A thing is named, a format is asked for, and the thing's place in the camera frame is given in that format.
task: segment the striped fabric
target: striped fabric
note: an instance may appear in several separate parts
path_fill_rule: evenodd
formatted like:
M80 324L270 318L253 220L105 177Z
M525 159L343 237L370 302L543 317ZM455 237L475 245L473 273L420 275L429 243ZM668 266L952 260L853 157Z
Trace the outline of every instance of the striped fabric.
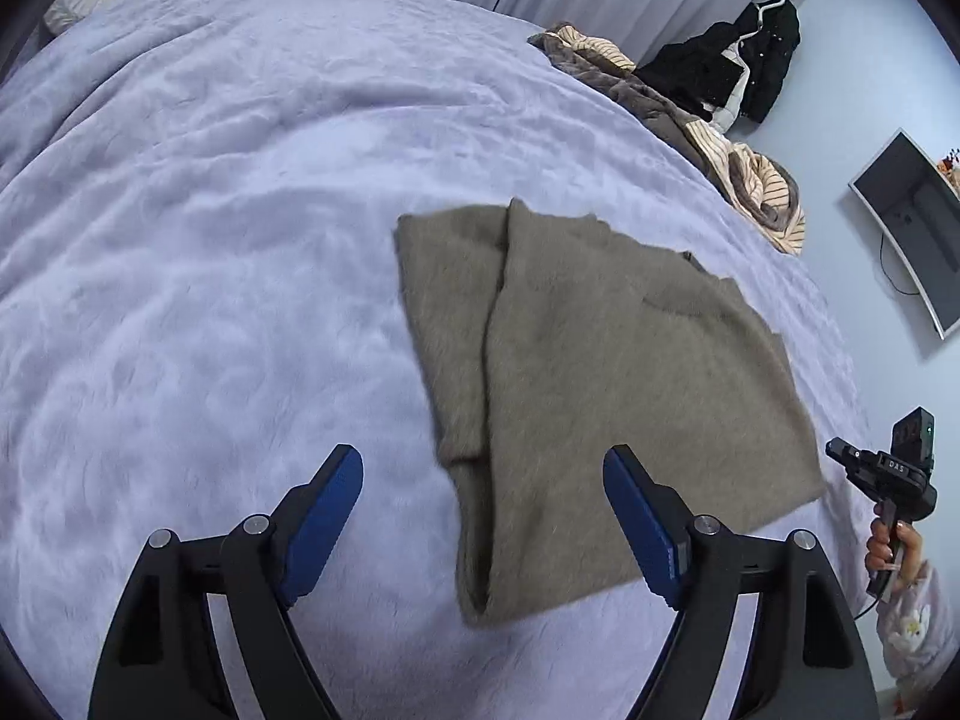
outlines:
M547 34L562 40L577 53L598 53L603 59L617 66L624 71L624 73L632 73L637 67L637 63L632 61L624 52L621 52L616 43L608 41L606 38L595 38L584 35L582 32L577 31L572 23L560 23L555 26L555 28L549 30Z
M702 119L685 124L685 131L716 171L727 201L780 251L800 254L805 214L800 199L791 194L790 185L774 164L745 143L731 143Z

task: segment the person's arm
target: person's arm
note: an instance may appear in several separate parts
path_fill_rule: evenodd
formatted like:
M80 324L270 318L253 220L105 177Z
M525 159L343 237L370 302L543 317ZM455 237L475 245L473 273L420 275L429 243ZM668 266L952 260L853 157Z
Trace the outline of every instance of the person's arm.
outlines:
M915 709L944 675L958 643L946 589L936 569L923 559L923 538L904 522L896 524L896 537L904 546L904 561L890 602L877 604L877 635L904 709ZM867 541L867 568L891 567L889 545L890 533L875 520Z

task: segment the monitor screen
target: monitor screen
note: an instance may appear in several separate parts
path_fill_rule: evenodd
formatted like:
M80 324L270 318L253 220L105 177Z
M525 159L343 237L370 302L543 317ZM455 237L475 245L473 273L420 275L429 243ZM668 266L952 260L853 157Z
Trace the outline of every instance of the monitor screen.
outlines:
M896 241L946 333L960 319L960 199L902 132L851 186Z

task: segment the bed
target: bed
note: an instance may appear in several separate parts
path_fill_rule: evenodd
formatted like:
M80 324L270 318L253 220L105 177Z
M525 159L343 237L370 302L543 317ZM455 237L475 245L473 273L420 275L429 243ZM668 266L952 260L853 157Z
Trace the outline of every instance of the bed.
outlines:
M462 621L400 214L519 196L692 250L784 336L821 445L865 442L803 260L552 69L535 31L443 0L126 0L0 89L0 624L64 718L85 716L147 535L225 533L338 442L363 454L363 493L292 619L344 717L626 715L673 616L642 581ZM817 533L857 610L871 508L822 462L827 493L761 533ZM709 717L733 702L751 624L744 599Z

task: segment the human hand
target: human hand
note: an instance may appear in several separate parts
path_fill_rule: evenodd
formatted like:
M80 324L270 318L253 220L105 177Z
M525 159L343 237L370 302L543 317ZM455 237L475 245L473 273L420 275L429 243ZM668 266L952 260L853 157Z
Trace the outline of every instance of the human hand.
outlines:
M877 504L874 507L874 514L880 514L880 511L880 504ZM896 569L896 566L891 563L894 554L890 549L890 531L887 526L880 519L875 519L870 530L872 536L867 539L867 557L864 557L864 565L871 571ZM899 538L901 549L904 551L904 560L901 562L899 576L894 583L895 592L913 584L920 573L920 566L923 565L923 537L916 529L905 522L898 522L896 537Z

